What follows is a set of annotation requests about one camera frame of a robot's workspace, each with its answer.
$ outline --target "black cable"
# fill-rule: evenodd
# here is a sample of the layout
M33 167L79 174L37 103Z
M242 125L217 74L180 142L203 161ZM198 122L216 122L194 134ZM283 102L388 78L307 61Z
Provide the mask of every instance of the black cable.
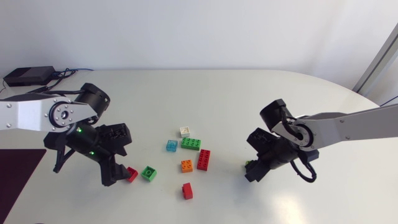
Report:
M3 86L3 88L0 90L0 93L1 93L3 90L6 89L6 86L4 85L4 80L2 80L2 86Z
M394 99L396 99L396 98L398 98L398 96L396 96L396 97L394 97L393 99L391 99L391 100L389 100L389 101L387 101L387 102L383 103L383 104L382 104L382 105L380 105L380 106L384 106L384 105L386 105L386 104L390 103L391 101L393 101L393 100L394 100Z
M44 91L45 94L59 94L59 95L76 95L80 93L84 93L84 90L76 90L76 91L64 91L64 90L55 90L55 91Z
M317 179L317 173L315 172L315 169L311 166L310 163L303 165L311 172L312 178L306 177L304 174L302 174L299 168L297 168L296 163L294 161L291 161L290 164L292 165L294 171L296 171L297 175L299 175L303 180L307 181L308 183L313 183Z
M287 117L286 117L286 112L281 108L280 109L280 116L282 117L282 125L286 129L286 131L296 137L299 140L303 140L303 135L300 133L296 133L288 124L287 122Z
M53 76L53 79L56 79L57 81L51 85L51 86L42 86L40 88L37 88L35 90L29 91L27 93L43 93L43 92L48 92L49 90L51 90L52 88L56 87L60 82L62 82L62 80L71 77L73 74L75 74L77 71L79 70L89 70L89 71L94 71L92 69L89 68L74 68L74 69L69 69L66 68L64 71L56 71L53 72L51 74L51 76Z
M54 85L49 86L49 87L47 88L47 91L51 90L52 88L54 88L55 86L57 86L63 79L69 78L70 76L72 76L72 75L75 74L76 72L77 72L77 70L70 70L69 68L65 69L65 71L62 72L62 73L63 73L62 76L59 77L59 79L57 80L57 82L55 82Z

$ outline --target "white table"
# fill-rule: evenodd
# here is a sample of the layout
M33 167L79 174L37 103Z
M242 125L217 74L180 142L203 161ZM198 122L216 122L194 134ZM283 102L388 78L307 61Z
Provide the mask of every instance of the white table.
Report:
M376 107L333 83L299 73L272 70L163 70L78 72L58 90L94 83L111 98L99 124L126 123L133 143L117 162L142 171L157 170L152 182L141 176L101 185L100 167L74 154L59 174L48 150L14 204L6 223L396 223L398 139L341 142L320 149L312 165L313 184L289 164L260 182L244 177L256 151L246 138L257 127L263 107L283 98L294 116L350 113ZM23 93L31 88L18 88ZM198 152L167 152L179 128L211 150L207 172L182 174L180 161ZM46 133L1 131L1 147L43 148ZM190 182L193 199L181 186Z

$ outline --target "black device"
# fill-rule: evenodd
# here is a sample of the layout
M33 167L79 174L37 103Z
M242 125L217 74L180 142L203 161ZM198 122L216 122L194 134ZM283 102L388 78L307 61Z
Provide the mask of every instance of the black device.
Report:
M17 68L4 77L9 86L47 85L53 80L53 66Z
M282 122L284 128L288 133L294 135L297 139L302 140L303 136L296 133L290 128L290 122L287 118L295 120L286 108L283 100L275 100L266 106L261 112L260 116L267 125L269 130L272 130L275 125ZM249 161L246 168L246 175L248 181L260 181L271 169L276 169L286 163L290 163L296 173L307 182L314 182L317 178L317 173L311 166L310 162L318 159L319 151L317 149L312 151L300 150L300 147L292 141L282 137L275 136L267 131L257 128L248 137L247 142L257 151L258 160ZM311 172L312 177L304 176L295 165L294 160L299 158L303 165Z
M123 165L115 162L115 154L126 156L124 146L131 143L130 131L125 124L102 125L92 127L110 103L109 96L97 86L86 83L81 88L75 102L86 103L96 112L96 116L74 123L68 131L62 133L48 133L44 138L44 146L57 150L57 161L54 172L58 173L65 161L74 153L98 162L101 167L101 180L105 186L116 183L117 180L131 176ZM65 146L71 149L65 154Z

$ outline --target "blue lego brick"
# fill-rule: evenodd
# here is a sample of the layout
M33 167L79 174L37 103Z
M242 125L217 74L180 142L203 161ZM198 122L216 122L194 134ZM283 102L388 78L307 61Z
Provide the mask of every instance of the blue lego brick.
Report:
M167 141L167 146L166 146L166 150L169 152L175 152L177 150L177 141L174 140L168 140Z

